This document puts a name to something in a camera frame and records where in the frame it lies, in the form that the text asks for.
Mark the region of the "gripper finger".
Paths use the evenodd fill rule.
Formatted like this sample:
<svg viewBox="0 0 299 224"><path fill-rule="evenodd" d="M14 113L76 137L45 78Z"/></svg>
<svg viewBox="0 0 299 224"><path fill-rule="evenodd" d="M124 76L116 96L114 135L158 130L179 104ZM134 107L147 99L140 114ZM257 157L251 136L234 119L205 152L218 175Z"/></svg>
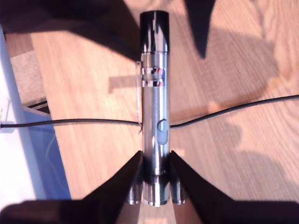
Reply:
<svg viewBox="0 0 299 224"><path fill-rule="evenodd" d="M200 57L205 59L215 0L185 0L184 2L195 47Z"/></svg>
<svg viewBox="0 0 299 224"><path fill-rule="evenodd" d="M138 223L143 188L143 153L138 151L109 180L77 202L73 224Z"/></svg>
<svg viewBox="0 0 299 224"><path fill-rule="evenodd" d="M0 23L6 33L66 30L140 58L140 28L122 0L2 0Z"/></svg>
<svg viewBox="0 0 299 224"><path fill-rule="evenodd" d="M170 185L177 224L220 224L233 199L170 153Z"/></svg>

